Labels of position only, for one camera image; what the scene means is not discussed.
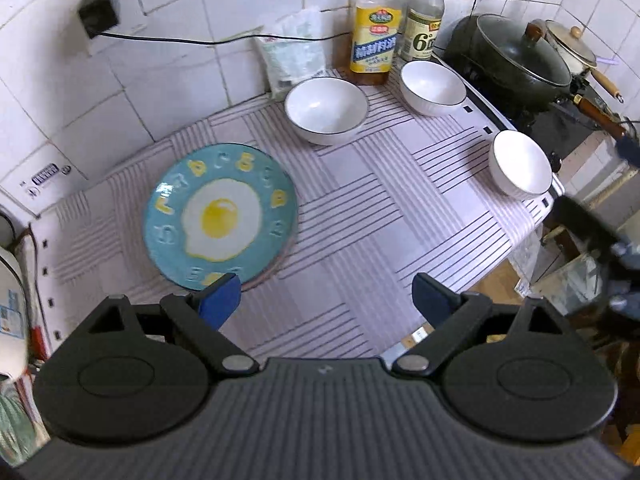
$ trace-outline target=green oval logo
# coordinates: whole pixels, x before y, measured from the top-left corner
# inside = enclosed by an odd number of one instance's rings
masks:
[[[385,9],[377,10],[369,15],[373,23],[388,23],[394,18],[393,14]]]

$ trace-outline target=cooking wine bottle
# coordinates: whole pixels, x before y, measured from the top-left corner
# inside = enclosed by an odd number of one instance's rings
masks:
[[[400,57],[406,61],[427,60],[444,15],[444,0],[409,0]]]
[[[352,0],[351,19],[348,79],[358,85],[386,83],[402,19],[402,0]]]

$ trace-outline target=fried egg design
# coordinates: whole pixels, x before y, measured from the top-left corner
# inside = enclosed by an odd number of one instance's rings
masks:
[[[254,241],[261,225],[260,199],[248,184],[214,180],[197,190],[182,212],[185,252],[210,262],[230,260]]]

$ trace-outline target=blue plate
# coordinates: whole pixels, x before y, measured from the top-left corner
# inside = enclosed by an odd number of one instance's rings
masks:
[[[295,229],[293,183],[270,156],[215,144],[167,171],[146,207],[149,256],[172,282],[202,290],[225,272],[246,283],[283,251]]]

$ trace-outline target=pot lid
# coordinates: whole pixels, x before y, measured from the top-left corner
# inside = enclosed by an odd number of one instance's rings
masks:
[[[497,14],[482,14],[478,30],[501,56],[536,79],[558,87],[571,82],[564,59],[546,41],[539,41],[543,31],[533,23],[525,26]]]
[[[582,31],[575,27],[572,30],[553,20],[546,20],[546,28],[558,43],[565,47],[569,53],[577,57],[585,65],[596,67],[596,56],[593,51],[581,40]]]

